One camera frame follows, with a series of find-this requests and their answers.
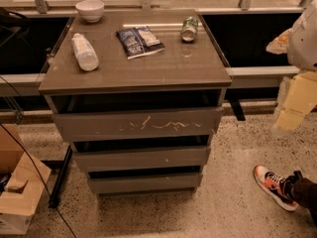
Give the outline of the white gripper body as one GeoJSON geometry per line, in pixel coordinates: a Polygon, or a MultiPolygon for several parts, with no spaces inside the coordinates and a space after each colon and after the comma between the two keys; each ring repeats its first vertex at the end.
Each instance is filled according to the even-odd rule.
{"type": "Polygon", "coordinates": [[[317,0],[294,22],[288,39],[288,62],[299,69],[317,70],[317,0]]]}

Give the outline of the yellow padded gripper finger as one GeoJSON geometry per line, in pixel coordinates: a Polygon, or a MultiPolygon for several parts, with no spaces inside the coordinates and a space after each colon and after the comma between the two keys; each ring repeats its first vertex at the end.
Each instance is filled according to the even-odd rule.
{"type": "Polygon", "coordinates": [[[317,106],[317,73],[304,71],[293,78],[285,77],[277,95],[272,133],[291,133],[317,106]]]}
{"type": "Polygon", "coordinates": [[[288,48],[288,40],[290,34],[292,33],[291,29],[287,29],[282,32],[278,37],[276,37],[273,41],[271,41],[267,46],[266,50],[275,55],[281,55],[287,53],[288,48]]]}

